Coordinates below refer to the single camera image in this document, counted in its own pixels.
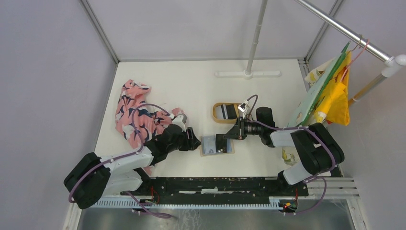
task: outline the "yellow item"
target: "yellow item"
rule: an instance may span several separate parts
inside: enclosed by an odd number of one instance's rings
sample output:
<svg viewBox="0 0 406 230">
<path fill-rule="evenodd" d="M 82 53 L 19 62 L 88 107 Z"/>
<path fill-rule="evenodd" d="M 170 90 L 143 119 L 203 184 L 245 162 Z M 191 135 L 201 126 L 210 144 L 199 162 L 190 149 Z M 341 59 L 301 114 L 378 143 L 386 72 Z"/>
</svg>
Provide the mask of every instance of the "yellow item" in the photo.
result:
<svg viewBox="0 0 406 230">
<path fill-rule="evenodd" d="M 333 78 L 327 84 L 316 103 L 313 115 L 316 122 L 322 122 L 326 119 L 345 126 L 350 123 L 350 113 L 348 111 L 348 77 L 350 70 L 347 70 L 346 75 L 342 78 L 346 66 L 350 62 L 351 51 L 347 52 L 344 61 L 334 73 Z"/>
</svg>

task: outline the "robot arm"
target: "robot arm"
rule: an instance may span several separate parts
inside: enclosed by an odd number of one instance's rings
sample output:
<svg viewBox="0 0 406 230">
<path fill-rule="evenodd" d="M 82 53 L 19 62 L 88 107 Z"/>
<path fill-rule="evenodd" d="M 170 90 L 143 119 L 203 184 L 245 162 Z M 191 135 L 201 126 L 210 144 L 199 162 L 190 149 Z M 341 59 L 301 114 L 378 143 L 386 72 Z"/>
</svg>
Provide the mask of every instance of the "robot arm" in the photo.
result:
<svg viewBox="0 0 406 230">
<path fill-rule="evenodd" d="M 224 139 L 244 140 L 247 135 L 259 135 L 262 143 L 271 148 L 296 147 L 300 162 L 279 173 L 278 179 L 282 180 L 283 184 L 296 184 L 306 178 L 326 172 L 332 166 L 344 161 L 343 151 L 321 123 L 301 129 L 297 127 L 283 130 L 275 126 L 270 108 L 260 107 L 256 109 L 256 114 L 257 121 L 249 121 L 244 117 L 237 118 L 234 126 L 224 135 Z M 306 128 L 328 148 L 334 157 L 334 165 L 332 165 L 331 156 L 326 149 L 305 130 Z"/>
<path fill-rule="evenodd" d="M 120 156 L 133 153 L 134 150 L 112 156 L 98 157 L 94 152 L 86 154 L 76 167 L 64 180 L 68 191 L 72 191 L 79 179 L 94 166 L 112 159 L 110 163 L 102 165 L 89 174 L 79 184 L 73 198 L 79 208 L 85 209 L 95 204 L 101 197 L 120 193 L 122 191 L 135 191 L 142 183 L 143 167 L 155 165 L 166 159 L 170 152 L 175 150 L 195 150 L 201 144 L 191 127 L 186 128 L 177 116 L 161 135 L 144 143 L 138 154 L 120 158 Z"/>
</svg>

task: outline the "white table surface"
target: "white table surface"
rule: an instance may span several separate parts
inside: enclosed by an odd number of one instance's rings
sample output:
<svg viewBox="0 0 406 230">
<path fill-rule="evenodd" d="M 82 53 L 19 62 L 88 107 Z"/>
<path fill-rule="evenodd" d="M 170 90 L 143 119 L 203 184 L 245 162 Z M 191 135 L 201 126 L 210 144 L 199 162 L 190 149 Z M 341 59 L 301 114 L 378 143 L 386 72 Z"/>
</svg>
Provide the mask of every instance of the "white table surface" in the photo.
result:
<svg viewBox="0 0 406 230">
<path fill-rule="evenodd" d="M 306 94 L 297 60 L 255 60 L 253 70 L 280 70 L 278 78 L 219 79 L 216 71 L 239 71 L 247 64 L 234 61 L 121 62 L 110 93 L 95 153 L 99 156 L 131 150 L 130 144 L 115 130 L 115 110 L 121 87 L 129 79 L 152 87 L 148 103 L 166 110 L 180 107 L 188 116 L 188 126 L 196 136 L 225 133 L 232 124 L 219 124 L 212 118 L 218 102 L 240 103 L 258 94 L 256 108 L 270 107 L 276 125 L 287 124 L 291 113 Z M 235 153 L 200 155 L 200 150 L 174 151 L 155 166 L 152 176 L 160 177 L 252 177 L 276 176 L 289 166 L 282 160 L 281 148 L 269 148 L 258 136 L 234 140 Z"/>
</svg>

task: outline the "white wall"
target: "white wall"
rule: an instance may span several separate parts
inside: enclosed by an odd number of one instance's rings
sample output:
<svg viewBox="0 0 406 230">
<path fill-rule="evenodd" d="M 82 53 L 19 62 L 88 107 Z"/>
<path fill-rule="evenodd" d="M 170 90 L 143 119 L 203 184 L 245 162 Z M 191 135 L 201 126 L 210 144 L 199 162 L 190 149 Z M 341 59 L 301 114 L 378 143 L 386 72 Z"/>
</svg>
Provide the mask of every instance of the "white wall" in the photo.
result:
<svg viewBox="0 0 406 230">
<path fill-rule="evenodd" d="M 404 0 L 346 1 L 337 18 L 391 55 L 406 54 Z M 311 66 L 336 55 L 348 39 L 330 28 Z M 369 53 L 354 62 L 350 96 L 377 76 L 384 64 Z M 372 230 L 405 229 L 406 69 L 386 80 L 350 109 L 351 123 L 330 132 L 344 150 L 344 173 L 353 176 Z"/>
<path fill-rule="evenodd" d="M 0 229 L 61 229 L 114 63 L 78 0 L 3 0 L 0 31 Z"/>
<path fill-rule="evenodd" d="M 118 58 L 247 58 L 261 0 L 89 0 Z M 334 0 L 311 0 L 329 11 Z M 269 0 L 257 58 L 304 57 L 322 22 Z"/>
</svg>

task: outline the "gray floor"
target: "gray floor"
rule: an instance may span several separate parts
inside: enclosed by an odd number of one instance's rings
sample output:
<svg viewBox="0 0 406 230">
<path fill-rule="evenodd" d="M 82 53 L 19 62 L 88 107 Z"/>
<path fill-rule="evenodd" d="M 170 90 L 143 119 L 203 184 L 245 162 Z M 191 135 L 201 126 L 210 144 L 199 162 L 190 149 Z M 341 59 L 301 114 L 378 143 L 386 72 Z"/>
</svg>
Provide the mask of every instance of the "gray floor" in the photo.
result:
<svg viewBox="0 0 406 230">
<path fill-rule="evenodd" d="M 300 200 L 299 210 L 315 201 Z M 161 209 L 176 218 L 138 216 L 123 208 L 88 208 L 79 230 L 353 230 L 345 200 L 323 201 L 315 210 L 286 216 L 275 210 Z"/>
</svg>

